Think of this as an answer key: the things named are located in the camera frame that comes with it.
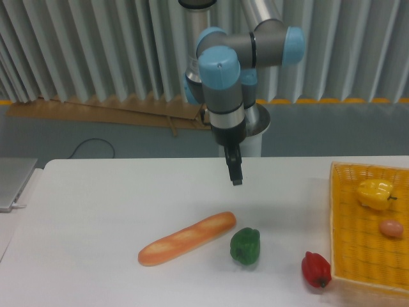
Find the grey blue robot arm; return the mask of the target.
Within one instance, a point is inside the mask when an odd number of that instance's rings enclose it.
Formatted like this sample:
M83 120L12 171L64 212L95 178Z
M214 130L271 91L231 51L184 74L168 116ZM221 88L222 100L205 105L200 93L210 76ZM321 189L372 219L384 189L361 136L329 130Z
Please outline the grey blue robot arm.
M272 1L241 1L250 31L237 35L210 25L216 1L179 4L185 10L190 59L186 96L206 106L230 180L240 185L242 159L260 156L262 135L270 125L268 111L256 103L257 70L299 63L304 32L286 26Z

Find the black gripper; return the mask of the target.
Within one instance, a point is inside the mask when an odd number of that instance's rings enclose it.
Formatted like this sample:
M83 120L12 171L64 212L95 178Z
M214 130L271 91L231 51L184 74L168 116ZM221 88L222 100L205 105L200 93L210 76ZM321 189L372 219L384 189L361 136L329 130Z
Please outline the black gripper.
M238 144L246 138L246 124L240 123L228 129L221 129L212 125L211 130L216 143L225 146L224 154L230 181L234 186L242 185L242 155Z

